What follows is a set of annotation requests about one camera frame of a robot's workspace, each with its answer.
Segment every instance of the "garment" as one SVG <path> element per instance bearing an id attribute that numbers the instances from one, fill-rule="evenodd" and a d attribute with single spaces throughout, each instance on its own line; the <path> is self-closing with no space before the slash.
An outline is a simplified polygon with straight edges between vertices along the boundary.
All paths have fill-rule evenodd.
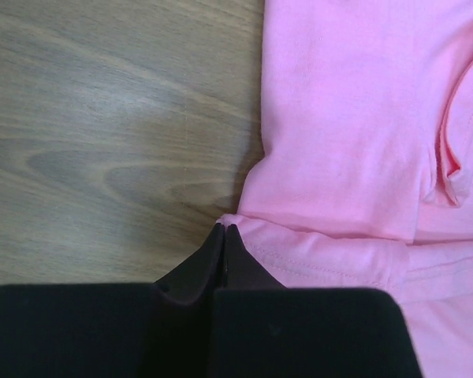
<path id="1" fill-rule="evenodd" d="M 236 224 L 288 287 L 377 287 L 425 376 L 473 376 L 473 1 L 268 0 Z"/>

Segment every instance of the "clothing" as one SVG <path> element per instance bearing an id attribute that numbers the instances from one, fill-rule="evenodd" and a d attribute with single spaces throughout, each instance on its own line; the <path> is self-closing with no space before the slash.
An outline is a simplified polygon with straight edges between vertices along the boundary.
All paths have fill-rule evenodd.
<path id="1" fill-rule="evenodd" d="M 473 1 L 269 0 L 236 224 L 288 287 L 377 287 L 425 376 L 473 376 Z"/>

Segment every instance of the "wood grain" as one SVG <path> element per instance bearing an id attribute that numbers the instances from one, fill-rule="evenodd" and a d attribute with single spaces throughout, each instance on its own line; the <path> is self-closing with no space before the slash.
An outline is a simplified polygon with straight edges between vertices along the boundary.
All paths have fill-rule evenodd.
<path id="1" fill-rule="evenodd" d="M 0 0 L 0 284 L 156 280 L 262 155 L 263 1 Z"/>

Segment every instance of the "wooden table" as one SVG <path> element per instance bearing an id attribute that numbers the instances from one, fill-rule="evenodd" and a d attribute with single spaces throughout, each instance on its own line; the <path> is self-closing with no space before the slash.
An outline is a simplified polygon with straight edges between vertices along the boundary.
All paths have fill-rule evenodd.
<path id="1" fill-rule="evenodd" d="M 262 0 L 0 0 L 0 284 L 191 254 L 262 156 L 262 25 Z"/>

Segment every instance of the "black object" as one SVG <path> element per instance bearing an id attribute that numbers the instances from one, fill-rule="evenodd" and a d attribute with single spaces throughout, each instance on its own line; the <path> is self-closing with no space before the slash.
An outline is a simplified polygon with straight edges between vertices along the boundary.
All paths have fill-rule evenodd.
<path id="1" fill-rule="evenodd" d="M 156 283 L 0 287 L 2 376 L 421 374 L 387 294 L 286 290 L 218 224 Z"/>

